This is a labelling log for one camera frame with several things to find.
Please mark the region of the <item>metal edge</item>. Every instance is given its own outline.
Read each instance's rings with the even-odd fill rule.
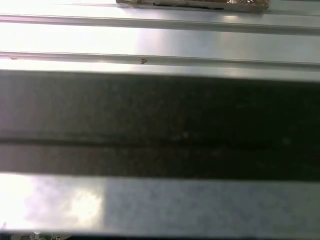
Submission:
[[[320,237],[319,183],[0,173],[10,232],[203,238]]]

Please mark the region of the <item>metal rail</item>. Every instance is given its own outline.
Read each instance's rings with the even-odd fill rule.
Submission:
[[[2,69],[317,81],[319,9],[283,0],[265,14],[13,1],[0,8]]]
[[[0,174],[2,229],[318,238],[319,184]]]

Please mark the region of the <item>shiny metal strip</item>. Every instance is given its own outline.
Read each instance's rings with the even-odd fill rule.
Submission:
[[[244,25],[256,27],[277,27],[277,28],[307,28],[320,29],[320,16],[308,15],[285,15],[285,14],[249,14],[234,12],[219,12],[208,10],[181,10],[170,8],[121,8],[116,5],[59,5],[43,4],[36,6],[24,5],[4,5],[0,8],[1,20],[18,20],[26,22],[37,22],[31,16],[53,17],[47,19],[49,23],[70,23],[90,25],[115,24],[112,21],[126,21],[127,27],[135,26],[139,21],[165,21],[166,27],[171,28],[172,24],[188,25],[190,23],[210,24],[210,25]]]
[[[6,231],[320,237],[319,183],[0,174]]]
[[[1,52],[320,63],[317,36],[0,23],[0,32],[8,31]]]
[[[106,62],[74,62],[48,60],[1,59],[0,70],[57,71],[141,74],[162,76],[198,76],[232,79],[255,79],[274,81],[319,82],[319,70],[281,69],[277,67],[250,66],[190,66],[190,65],[149,65]]]

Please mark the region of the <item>metal surface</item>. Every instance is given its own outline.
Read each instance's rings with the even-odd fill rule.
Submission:
[[[32,175],[0,174],[3,231],[320,237],[318,183],[149,179],[319,180],[319,2],[7,2],[0,170]]]
[[[26,69],[16,62],[32,60],[30,68],[55,71],[316,81],[318,9],[284,0],[271,1],[265,14],[120,8],[113,0],[2,3],[0,31],[9,34],[1,57],[15,60],[2,69]]]
[[[6,173],[0,174],[0,183],[0,223],[6,231],[287,239],[320,235],[319,184]]]

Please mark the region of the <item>aluminum rail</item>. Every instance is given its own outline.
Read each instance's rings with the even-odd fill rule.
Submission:
[[[318,238],[318,183],[0,174],[6,231]]]
[[[319,80],[316,1],[274,0],[265,14],[51,2],[2,3],[1,69]]]

